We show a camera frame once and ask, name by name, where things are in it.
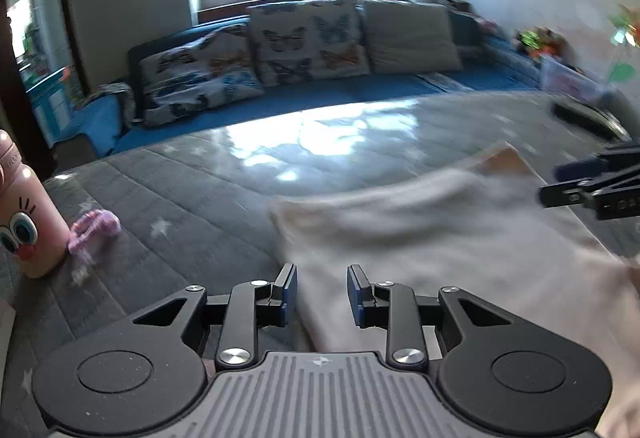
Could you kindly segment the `pink fluffy hair band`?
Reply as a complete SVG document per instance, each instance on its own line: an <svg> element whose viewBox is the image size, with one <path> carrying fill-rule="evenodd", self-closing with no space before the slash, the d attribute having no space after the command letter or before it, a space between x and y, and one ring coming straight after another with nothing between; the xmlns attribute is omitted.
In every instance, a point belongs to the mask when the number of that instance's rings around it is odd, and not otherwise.
<svg viewBox="0 0 640 438"><path fill-rule="evenodd" d="M74 256L96 254L106 243L119 236L120 231L120 221L111 211L87 211L70 227L68 251Z"/></svg>

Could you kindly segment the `pink cartoon water bottle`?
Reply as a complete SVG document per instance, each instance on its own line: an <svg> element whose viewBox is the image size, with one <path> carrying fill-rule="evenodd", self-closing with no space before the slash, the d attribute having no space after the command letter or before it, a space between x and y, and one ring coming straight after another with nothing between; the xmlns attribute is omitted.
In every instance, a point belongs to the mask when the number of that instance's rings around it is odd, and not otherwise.
<svg viewBox="0 0 640 438"><path fill-rule="evenodd" d="M8 132L1 131L1 246L31 279L66 256L70 228L35 171L25 165Z"/></svg>

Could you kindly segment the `colourful paper pinwheel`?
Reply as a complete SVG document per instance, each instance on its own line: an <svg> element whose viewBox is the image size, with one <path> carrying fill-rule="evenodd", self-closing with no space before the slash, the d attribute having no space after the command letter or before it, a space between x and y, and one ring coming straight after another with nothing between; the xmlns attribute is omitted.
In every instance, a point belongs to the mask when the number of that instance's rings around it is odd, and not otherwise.
<svg viewBox="0 0 640 438"><path fill-rule="evenodd" d="M639 9L620 4L610 22L615 32L611 37L614 51L605 75L608 86L628 83L639 76Z"/></svg>

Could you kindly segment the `blue cabinet in doorway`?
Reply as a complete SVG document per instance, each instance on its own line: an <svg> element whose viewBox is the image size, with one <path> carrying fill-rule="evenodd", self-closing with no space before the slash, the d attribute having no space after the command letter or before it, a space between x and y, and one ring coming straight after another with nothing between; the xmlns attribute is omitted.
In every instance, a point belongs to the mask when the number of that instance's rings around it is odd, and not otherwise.
<svg viewBox="0 0 640 438"><path fill-rule="evenodd" d="M74 116L67 80L68 67L62 67L27 90L38 126L49 147L62 139Z"/></svg>

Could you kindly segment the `black remote control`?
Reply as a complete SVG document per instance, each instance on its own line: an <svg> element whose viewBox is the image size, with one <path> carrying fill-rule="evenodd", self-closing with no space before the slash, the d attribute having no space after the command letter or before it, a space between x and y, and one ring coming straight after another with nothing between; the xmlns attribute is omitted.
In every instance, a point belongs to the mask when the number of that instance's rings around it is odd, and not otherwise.
<svg viewBox="0 0 640 438"><path fill-rule="evenodd" d="M552 114L559 120L591 132L606 141L627 142L631 140L628 131L611 114L600 111L588 104L570 100L554 100Z"/></svg>

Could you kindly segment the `translucent storage box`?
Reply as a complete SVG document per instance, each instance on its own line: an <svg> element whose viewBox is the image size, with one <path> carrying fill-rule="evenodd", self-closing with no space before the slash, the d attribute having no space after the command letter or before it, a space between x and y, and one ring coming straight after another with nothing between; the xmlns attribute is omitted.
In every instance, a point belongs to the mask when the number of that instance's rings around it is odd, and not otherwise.
<svg viewBox="0 0 640 438"><path fill-rule="evenodd" d="M540 58L539 89L576 98L588 104L596 104L612 91L600 81L593 80L559 62L555 57Z"/></svg>

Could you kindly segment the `middle butterfly cushion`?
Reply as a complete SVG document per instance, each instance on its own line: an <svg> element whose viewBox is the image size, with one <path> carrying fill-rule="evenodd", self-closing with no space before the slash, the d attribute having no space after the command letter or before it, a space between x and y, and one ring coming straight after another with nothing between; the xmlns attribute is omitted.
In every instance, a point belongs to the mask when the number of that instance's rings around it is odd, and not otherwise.
<svg viewBox="0 0 640 438"><path fill-rule="evenodd" d="M357 0L252 6L248 30L265 86L368 75Z"/></svg>

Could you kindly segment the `left butterfly cushion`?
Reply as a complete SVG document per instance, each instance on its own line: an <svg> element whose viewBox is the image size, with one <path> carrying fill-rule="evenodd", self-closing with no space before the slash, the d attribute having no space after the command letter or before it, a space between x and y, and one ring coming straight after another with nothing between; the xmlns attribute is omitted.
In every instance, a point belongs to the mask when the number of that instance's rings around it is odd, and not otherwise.
<svg viewBox="0 0 640 438"><path fill-rule="evenodd" d="M248 27L224 26L139 64L143 124L160 127L265 94L250 56Z"/></svg>

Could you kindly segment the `grey quilted star table cover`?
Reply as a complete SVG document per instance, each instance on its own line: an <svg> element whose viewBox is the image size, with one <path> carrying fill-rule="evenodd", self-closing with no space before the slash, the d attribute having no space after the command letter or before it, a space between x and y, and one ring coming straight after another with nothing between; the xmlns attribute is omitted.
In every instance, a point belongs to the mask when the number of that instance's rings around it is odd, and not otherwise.
<svg viewBox="0 0 640 438"><path fill-rule="evenodd" d="M66 261L32 280L2 258L1 299L15 312L2 435L47 436L32 373L56 349L193 284L218 295L275 277L287 262L271 216L281 199L388 187L498 144L511 145L544 184L557 165L599 152L599 140L552 115L552 102L542 92L475 92L309 109L183 135L51 178L47 192L67 221L103 208L122 233L87 271ZM637 220L570 211L612 254L639 263ZM297 301L294 321L262 331L259 346L321 351Z"/></svg>

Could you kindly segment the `blue sofa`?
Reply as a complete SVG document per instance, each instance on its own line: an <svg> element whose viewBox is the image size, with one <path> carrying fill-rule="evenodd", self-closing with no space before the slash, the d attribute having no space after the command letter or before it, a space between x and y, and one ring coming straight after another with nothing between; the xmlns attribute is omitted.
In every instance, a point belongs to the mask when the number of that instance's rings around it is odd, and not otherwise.
<svg viewBox="0 0 640 438"><path fill-rule="evenodd" d="M461 52L460 72L421 75L370 74L347 79L319 80L274 86L258 98L249 98L155 128L127 127L125 106L130 95L98 94L54 144L56 156L70 158L72 167L86 161L125 152L139 146L227 127L245 121L304 111L323 106L385 101L405 96L471 91L533 90L539 86L539 65L518 54L506 40L483 34L468 14L452 12L454 42Z"/></svg>

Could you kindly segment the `plain beige cushion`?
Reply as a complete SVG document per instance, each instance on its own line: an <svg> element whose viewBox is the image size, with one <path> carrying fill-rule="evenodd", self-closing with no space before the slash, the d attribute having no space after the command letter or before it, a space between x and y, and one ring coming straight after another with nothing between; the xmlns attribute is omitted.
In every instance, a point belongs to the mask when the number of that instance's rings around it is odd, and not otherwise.
<svg viewBox="0 0 640 438"><path fill-rule="evenodd" d="M423 74L462 69L448 8L363 0L364 35L377 74Z"/></svg>

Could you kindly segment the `cream knit garment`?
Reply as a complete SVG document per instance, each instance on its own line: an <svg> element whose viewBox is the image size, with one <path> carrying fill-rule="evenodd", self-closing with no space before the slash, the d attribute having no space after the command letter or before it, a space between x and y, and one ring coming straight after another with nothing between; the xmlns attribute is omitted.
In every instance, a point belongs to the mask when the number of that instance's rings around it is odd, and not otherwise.
<svg viewBox="0 0 640 438"><path fill-rule="evenodd" d="M461 287L594 351L613 377L600 435L637 436L638 261L612 254L569 209L541 207L540 184L511 145L498 144L388 187L274 203L314 348L385 347L381 331L355 326L350 265L422 295Z"/></svg>

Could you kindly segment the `green orange plush toys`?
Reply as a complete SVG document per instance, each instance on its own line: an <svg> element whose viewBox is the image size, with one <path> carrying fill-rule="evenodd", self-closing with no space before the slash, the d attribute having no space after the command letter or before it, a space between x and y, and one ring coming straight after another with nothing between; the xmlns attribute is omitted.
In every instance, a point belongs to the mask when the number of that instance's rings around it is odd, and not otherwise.
<svg viewBox="0 0 640 438"><path fill-rule="evenodd" d="M541 55L561 57L565 40L549 28L535 27L515 31L514 46L516 51L526 54L533 60L539 60Z"/></svg>

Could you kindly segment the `butterfly cushion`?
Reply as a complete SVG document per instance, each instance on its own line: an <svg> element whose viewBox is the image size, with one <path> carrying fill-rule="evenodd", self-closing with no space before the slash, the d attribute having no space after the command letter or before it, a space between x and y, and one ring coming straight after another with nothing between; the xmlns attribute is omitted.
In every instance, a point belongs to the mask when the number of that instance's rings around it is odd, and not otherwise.
<svg viewBox="0 0 640 438"><path fill-rule="evenodd" d="M224 26L139 64L143 124L160 127L265 94L250 56L248 27Z"/></svg>
<svg viewBox="0 0 640 438"><path fill-rule="evenodd" d="M252 6L248 30L265 86L368 75L357 0Z"/></svg>

